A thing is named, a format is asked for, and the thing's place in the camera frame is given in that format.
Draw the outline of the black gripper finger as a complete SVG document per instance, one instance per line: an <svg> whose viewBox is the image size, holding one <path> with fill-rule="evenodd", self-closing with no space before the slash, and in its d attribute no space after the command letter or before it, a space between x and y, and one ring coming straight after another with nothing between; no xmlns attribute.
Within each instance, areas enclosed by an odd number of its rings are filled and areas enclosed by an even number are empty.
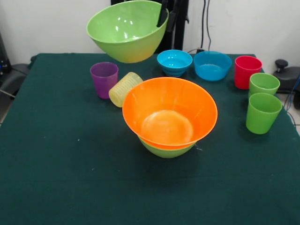
<svg viewBox="0 0 300 225"><path fill-rule="evenodd" d="M168 0L162 0L160 13L157 21L157 27L161 27L167 18L167 5Z"/></svg>
<svg viewBox="0 0 300 225"><path fill-rule="evenodd" d="M169 19L166 27L166 32L172 32L176 24L176 20L180 11L180 0L174 1L173 10L169 13Z"/></svg>

